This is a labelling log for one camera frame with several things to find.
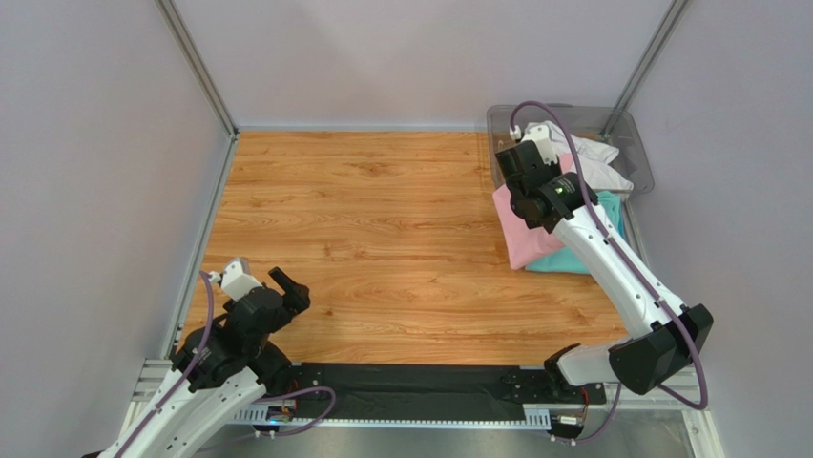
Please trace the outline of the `pink t shirt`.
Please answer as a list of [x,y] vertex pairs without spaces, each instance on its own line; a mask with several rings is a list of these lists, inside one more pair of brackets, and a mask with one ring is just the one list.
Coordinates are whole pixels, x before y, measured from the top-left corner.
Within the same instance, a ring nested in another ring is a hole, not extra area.
[[538,193],[540,188],[532,191],[519,191],[509,188],[504,183],[492,193],[492,200],[508,250],[509,266],[513,270],[521,270],[563,247],[563,244],[537,221],[533,220],[532,227],[529,227],[528,222],[513,211],[514,201],[512,199],[514,197],[541,197],[541,194]]

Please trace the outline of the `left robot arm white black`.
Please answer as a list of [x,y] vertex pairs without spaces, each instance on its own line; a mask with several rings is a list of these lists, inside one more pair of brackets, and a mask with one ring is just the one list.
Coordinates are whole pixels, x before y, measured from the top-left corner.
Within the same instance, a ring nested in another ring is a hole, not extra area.
[[190,457],[245,406],[292,395],[293,364],[269,337],[310,307],[309,288],[279,267],[269,271],[269,287],[243,258],[199,275],[205,325],[172,356],[135,422],[98,456]]

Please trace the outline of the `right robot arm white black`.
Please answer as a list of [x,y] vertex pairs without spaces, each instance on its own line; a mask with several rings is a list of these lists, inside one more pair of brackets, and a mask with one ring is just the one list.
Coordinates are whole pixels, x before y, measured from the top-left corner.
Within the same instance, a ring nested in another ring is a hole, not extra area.
[[585,264],[621,317],[627,337],[603,345],[571,345],[546,362],[568,385],[616,382],[644,395],[689,365],[714,319],[702,304],[688,306],[648,269],[574,172],[556,156],[542,156],[541,142],[527,140],[496,154],[510,193],[511,210],[531,228],[542,228]]

